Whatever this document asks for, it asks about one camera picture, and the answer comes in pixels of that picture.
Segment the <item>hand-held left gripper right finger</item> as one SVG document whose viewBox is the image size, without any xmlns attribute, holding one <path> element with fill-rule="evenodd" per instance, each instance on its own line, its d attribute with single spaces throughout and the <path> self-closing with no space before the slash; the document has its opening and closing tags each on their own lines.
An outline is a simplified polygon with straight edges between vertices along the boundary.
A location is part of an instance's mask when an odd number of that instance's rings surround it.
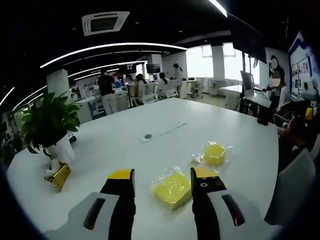
<svg viewBox="0 0 320 240">
<path fill-rule="evenodd" d="M 215 172 L 192 167 L 190 178 L 199 240 L 272 240 L 278 234 L 278 226 L 265 222 L 258 207 L 226 188 Z"/>
</svg>

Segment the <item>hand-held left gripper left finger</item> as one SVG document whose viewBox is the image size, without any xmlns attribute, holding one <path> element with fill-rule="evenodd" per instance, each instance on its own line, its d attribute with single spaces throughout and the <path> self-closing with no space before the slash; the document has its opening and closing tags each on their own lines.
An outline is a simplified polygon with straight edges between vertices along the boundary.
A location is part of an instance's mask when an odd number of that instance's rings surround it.
<svg viewBox="0 0 320 240">
<path fill-rule="evenodd" d="M 136 214 L 135 170 L 108 176 L 100 192 L 92 192 L 68 213 L 67 222 L 48 230 L 48 240 L 130 240 Z"/>
</svg>

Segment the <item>person's right hand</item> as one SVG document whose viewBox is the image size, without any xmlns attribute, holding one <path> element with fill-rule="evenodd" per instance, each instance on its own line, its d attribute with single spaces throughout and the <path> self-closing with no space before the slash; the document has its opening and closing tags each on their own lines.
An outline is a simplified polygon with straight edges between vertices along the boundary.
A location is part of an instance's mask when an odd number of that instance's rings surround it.
<svg viewBox="0 0 320 240">
<path fill-rule="evenodd" d="M 299 115 L 294 115 L 285 129 L 284 135 L 297 146 L 305 145 L 307 141 L 306 128 L 305 119 Z"/>
</svg>

